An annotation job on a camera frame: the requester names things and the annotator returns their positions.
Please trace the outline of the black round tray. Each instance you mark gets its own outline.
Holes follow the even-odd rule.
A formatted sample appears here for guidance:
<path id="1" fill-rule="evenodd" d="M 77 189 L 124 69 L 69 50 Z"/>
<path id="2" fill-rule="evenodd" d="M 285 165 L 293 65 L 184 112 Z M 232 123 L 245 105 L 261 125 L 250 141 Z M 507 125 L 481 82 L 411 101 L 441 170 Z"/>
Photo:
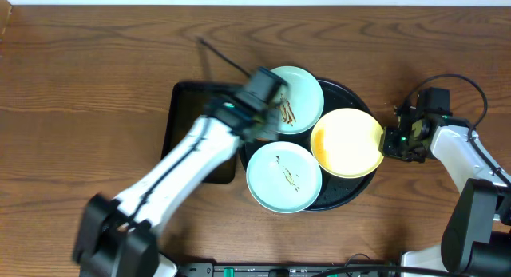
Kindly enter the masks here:
<path id="1" fill-rule="evenodd" d="M 373 113 L 364 101 L 345 85 L 322 78 L 318 79 L 318 83 L 322 88 L 324 96 L 322 116 L 335 109 L 342 108 L 358 109 L 373 116 Z M 244 144 L 239 149 L 238 153 L 244 170 L 247 169 L 248 161 L 256 151 L 266 144 L 268 144 L 268 141 L 254 141 Z M 326 211 L 349 203 L 370 184 L 376 174 L 376 170 L 354 179 L 337 177 L 326 172 L 324 169 L 321 169 L 321 173 L 323 178 L 321 191 L 315 202 L 306 208 L 306 211 Z"/>

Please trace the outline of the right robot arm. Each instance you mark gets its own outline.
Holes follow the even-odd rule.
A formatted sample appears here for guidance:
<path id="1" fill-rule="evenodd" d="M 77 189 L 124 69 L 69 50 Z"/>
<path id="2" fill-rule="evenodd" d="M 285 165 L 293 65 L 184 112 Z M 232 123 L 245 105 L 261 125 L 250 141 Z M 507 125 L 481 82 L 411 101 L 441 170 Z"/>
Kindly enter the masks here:
<path id="1" fill-rule="evenodd" d="M 398 125 L 386 127 L 380 150 L 405 162 L 439 160 L 460 192 L 438 246 L 402 254 L 404 267 L 470 276 L 510 274 L 510 176 L 482 146 L 472 125 L 450 112 L 450 93 L 428 88 L 417 103 L 396 108 Z"/>

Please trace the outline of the black rectangular water tray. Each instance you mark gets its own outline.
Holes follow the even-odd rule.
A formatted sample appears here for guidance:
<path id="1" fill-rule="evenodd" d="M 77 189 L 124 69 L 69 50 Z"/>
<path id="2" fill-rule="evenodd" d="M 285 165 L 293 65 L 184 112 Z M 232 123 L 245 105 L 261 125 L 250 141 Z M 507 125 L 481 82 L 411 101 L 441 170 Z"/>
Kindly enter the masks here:
<path id="1" fill-rule="evenodd" d="M 166 157 L 185 137 L 204 106 L 214 96 L 236 90 L 234 85 L 206 81 L 180 81 L 173 87 L 161 158 Z"/>

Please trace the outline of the yellow plate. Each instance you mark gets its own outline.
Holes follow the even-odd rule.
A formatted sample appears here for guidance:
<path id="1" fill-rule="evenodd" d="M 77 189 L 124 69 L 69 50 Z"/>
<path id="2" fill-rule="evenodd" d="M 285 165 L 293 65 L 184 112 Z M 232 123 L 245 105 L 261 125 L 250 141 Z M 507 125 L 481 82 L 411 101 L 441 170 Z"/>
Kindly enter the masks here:
<path id="1" fill-rule="evenodd" d="M 354 179 L 373 172 L 383 160 L 383 128 L 360 109 L 335 109 L 322 116 L 311 132 L 311 152 L 333 176 Z"/>

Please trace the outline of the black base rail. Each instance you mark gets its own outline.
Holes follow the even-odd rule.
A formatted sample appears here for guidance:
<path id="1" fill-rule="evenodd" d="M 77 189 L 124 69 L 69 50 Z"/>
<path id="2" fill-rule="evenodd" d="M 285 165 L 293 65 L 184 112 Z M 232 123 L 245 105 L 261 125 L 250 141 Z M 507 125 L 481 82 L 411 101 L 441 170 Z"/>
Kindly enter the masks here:
<path id="1" fill-rule="evenodd" d="M 186 263 L 178 266 L 179 277 L 307 277 L 331 271 L 344 264 L 314 266 L 312 264 L 241 264 Z"/>

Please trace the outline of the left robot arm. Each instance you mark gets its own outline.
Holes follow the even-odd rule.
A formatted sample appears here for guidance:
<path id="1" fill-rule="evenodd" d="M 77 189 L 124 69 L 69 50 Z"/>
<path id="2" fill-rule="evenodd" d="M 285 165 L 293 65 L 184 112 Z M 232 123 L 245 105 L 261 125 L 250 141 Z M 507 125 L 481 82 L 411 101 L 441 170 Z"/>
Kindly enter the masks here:
<path id="1" fill-rule="evenodd" d="M 277 104 L 288 84 L 260 67 L 248 83 L 212 98 L 181 142 L 147 175 L 109 200 L 84 208 L 72 259 L 82 276 L 173 277 L 178 266 L 160 252 L 158 238 L 200 183 L 238 147 L 276 137 Z"/>

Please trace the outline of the mint green plate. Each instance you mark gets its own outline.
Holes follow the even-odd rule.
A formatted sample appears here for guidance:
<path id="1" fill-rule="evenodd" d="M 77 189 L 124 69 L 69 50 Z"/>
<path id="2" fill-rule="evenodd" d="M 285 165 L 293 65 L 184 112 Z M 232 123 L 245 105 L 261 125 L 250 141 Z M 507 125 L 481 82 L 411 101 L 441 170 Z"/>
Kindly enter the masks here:
<path id="1" fill-rule="evenodd" d="M 277 132 L 286 135 L 306 132 L 323 112 L 324 96 L 318 80 L 295 66 L 280 66 L 271 71 L 287 83 L 276 99 L 280 111 Z"/>
<path id="2" fill-rule="evenodd" d="M 264 208 L 278 213 L 301 212 L 319 196 L 321 169 L 305 148 L 286 141 L 259 148 L 246 169 L 248 189 Z"/>

